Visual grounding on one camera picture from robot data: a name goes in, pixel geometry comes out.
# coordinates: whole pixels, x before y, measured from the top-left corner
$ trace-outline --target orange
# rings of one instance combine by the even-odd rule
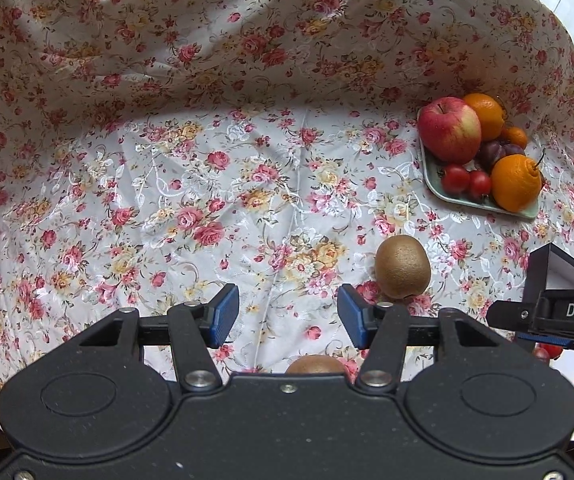
[[[501,158],[491,172],[491,194],[496,203],[512,213],[522,211],[539,195],[540,170],[535,160],[524,155]]]
[[[499,140],[504,140],[510,144],[517,144],[523,150],[527,147],[528,142],[527,133],[518,126],[503,128],[502,132],[500,132]]]
[[[483,142],[497,138],[504,124],[504,109],[498,102],[486,94],[468,94],[462,99],[478,115]]]

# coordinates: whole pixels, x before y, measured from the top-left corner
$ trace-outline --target tray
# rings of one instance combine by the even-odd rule
[[[519,218],[524,218],[527,220],[533,220],[540,210],[538,206],[538,199],[535,199],[528,207],[520,212],[512,213],[506,209],[498,207],[493,199],[485,198],[482,202],[474,202],[467,198],[459,198],[447,195],[442,189],[442,184],[440,183],[440,177],[438,176],[438,169],[440,165],[437,163],[436,158],[429,152],[424,150],[424,146],[420,139],[418,140],[420,144],[420,153],[422,156],[422,172],[424,173],[424,181],[427,186],[432,191],[432,193],[441,198],[445,202],[451,202],[452,204],[465,205],[468,207],[475,207],[476,209],[483,209],[485,211],[492,211],[494,213],[502,213],[505,215],[517,216]]]

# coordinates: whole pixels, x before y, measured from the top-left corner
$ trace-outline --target plum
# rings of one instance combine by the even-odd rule
[[[523,150],[518,144],[506,144],[503,146],[505,155],[524,155]]]
[[[506,154],[505,146],[501,146],[500,142],[497,140],[490,140],[489,142],[483,142],[480,145],[476,158],[485,171],[489,173],[496,162]]]

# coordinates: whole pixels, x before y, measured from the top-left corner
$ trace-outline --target tablecloth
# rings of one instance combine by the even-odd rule
[[[423,183],[417,109],[471,91],[545,149],[533,222]],[[317,353],[355,377],[336,289],[375,301],[400,233],[432,263],[423,316],[482,320],[529,251],[574,256],[574,47],[539,1],[0,0],[0,388],[120,306],[227,282],[225,378]],[[404,377],[430,361],[410,349]],[[174,377],[168,349],[145,362]]]

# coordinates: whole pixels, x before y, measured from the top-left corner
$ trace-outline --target black robotic gripper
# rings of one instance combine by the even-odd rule
[[[207,347],[238,315],[238,288],[166,316],[120,309],[28,366],[0,392],[16,451],[0,480],[574,480],[563,449],[574,388],[560,373],[462,312],[410,316],[337,295],[353,343],[342,374],[233,374]],[[171,345],[177,382],[142,362]],[[401,382],[407,346],[435,361]]]

